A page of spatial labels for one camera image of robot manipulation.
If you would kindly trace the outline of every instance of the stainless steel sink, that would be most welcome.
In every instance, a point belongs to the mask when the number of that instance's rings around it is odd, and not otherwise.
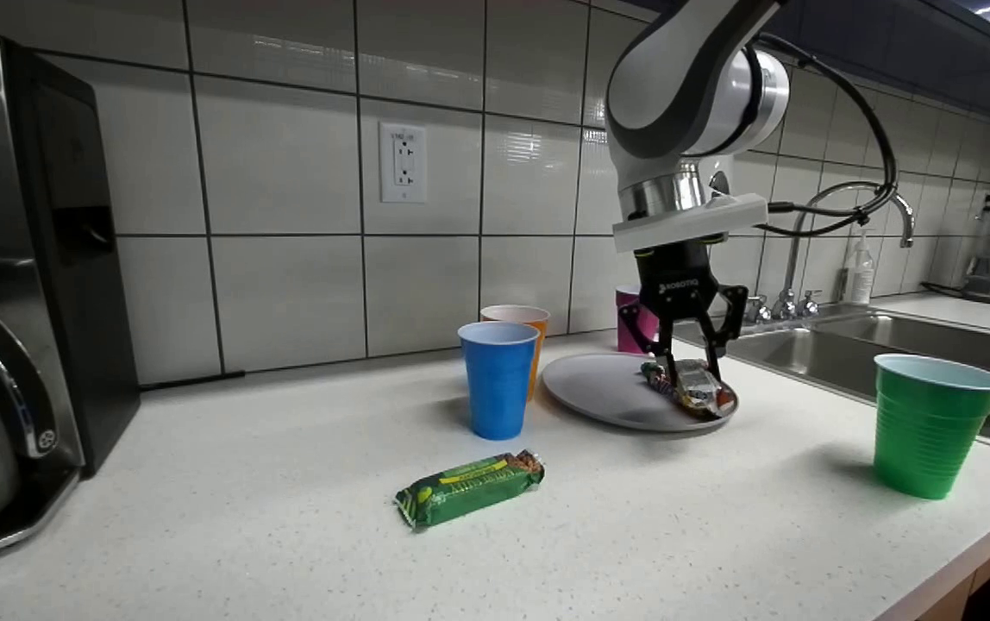
[[[990,369],[990,333],[878,311],[831,314],[802,323],[756,327],[728,346],[730,357],[875,399],[878,353],[921,353]]]

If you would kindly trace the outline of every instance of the electrical outlet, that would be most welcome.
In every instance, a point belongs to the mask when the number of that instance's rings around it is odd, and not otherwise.
[[[426,201],[426,126],[382,124],[382,201]]]

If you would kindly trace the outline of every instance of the backsplash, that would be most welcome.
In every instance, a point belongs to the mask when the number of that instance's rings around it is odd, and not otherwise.
[[[0,0],[0,30],[100,93],[141,384],[456,346],[479,302],[613,323],[602,83],[644,15],[618,0]],[[866,246],[875,293],[953,281],[990,193],[990,117],[861,83],[916,210]],[[426,201],[386,204],[382,124],[426,132]],[[875,179],[861,117],[794,73],[784,126],[733,188],[806,201]],[[799,246],[798,293],[836,287],[848,233]],[[784,290],[791,240],[733,230],[720,281]]]

